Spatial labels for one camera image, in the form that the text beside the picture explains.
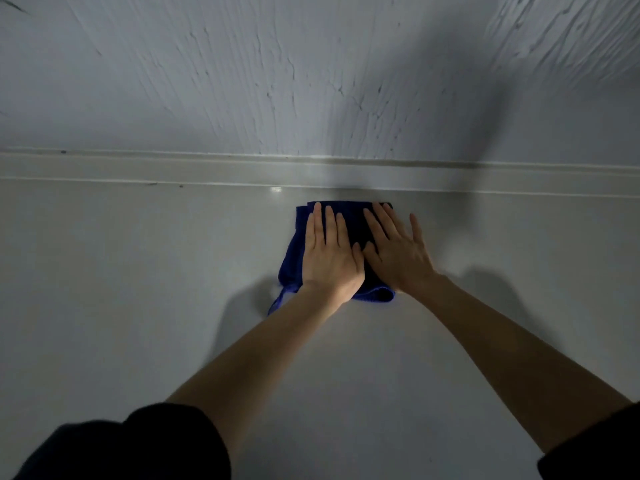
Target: blue towel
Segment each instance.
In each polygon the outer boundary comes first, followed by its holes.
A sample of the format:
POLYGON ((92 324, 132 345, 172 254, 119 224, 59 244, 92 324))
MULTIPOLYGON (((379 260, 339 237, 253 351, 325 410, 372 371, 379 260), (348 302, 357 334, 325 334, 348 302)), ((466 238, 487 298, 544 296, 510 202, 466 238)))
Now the blue towel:
MULTIPOLYGON (((305 231, 307 229, 307 219, 309 214, 314 211, 315 203, 316 202, 308 202, 303 207, 296 207, 296 233, 289 243, 287 254, 284 256, 284 261, 278 273, 278 280, 283 288, 280 295, 276 298, 276 301, 274 301, 269 308, 269 315, 280 307, 282 298, 286 292, 296 293, 300 289, 300 286, 302 286, 302 256, 305 252, 305 231)), ((351 245, 358 242, 360 247, 364 249, 367 241, 373 242, 371 230, 362 213, 364 209, 369 209, 373 212, 371 202, 336 200, 320 202, 320 204, 322 204, 322 224, 324 229, 326 229, 324 223, 324 208, 327 205, 331 205, 335 214, 340 212, 343 215, 347 223, 347 231, 349 231, 349 241, 351 245)), ((393 300, 396 293, 380 281, 380 278, 373 272, 368 263, 365 262, 364 266, 364 283, 353 297, 362 301, 374 301, 378 303, 386 303, 393 300)))

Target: white baseboard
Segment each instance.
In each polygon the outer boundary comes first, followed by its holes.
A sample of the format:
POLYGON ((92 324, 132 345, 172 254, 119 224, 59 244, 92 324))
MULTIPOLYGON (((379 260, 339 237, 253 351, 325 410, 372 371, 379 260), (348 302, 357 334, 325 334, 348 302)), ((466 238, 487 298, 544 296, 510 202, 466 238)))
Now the white baseboard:
POLYGON ((0 178, 640 197, 640 168, 322 157, 0 152, 0 178))

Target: dark spot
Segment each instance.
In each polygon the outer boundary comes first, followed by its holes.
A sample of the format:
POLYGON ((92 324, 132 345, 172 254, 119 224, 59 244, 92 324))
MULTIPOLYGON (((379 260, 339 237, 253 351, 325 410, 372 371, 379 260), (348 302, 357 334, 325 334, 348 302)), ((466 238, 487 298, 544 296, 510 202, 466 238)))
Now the dark spot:
POLYGON ((23 10, 18 5, 16 5, 15 3, 13 3, 13 2, 11 2, 9 0, 0 0, 0 3, 4 3, 5 5, 8 5, 11 8, 15 8, 16 10, 21 11, 23 13, 26 13, 27 15, 29 14, 29 12, 27 10, 23 10))

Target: white floor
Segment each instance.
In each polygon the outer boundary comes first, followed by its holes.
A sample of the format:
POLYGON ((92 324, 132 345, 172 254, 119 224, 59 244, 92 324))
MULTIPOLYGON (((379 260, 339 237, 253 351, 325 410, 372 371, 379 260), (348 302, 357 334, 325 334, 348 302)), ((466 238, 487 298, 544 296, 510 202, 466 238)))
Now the white floor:
MULTIPOLYGON (((0 182, 0 477, 64 422, 162 401, 258 323, 294 208, 388 200, 469 291, 640 399, 640 200, 0 182)), ((406 296, 304 348, 238 479, 537 478, 540 452, 406 296)))

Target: person's left arm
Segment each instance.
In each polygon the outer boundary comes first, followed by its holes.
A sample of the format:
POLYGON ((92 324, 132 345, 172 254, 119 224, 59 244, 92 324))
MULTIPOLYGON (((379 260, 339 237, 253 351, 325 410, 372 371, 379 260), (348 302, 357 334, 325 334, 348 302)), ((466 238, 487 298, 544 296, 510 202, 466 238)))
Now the person's left arm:
POLYGON ((167 399, 201 409, 231 458, 299 348, 364 281, 364 257, 350 247, 344 218, 327 206, 325 239, 321 212, 316 203, 307 221, 298 293, 167 399))

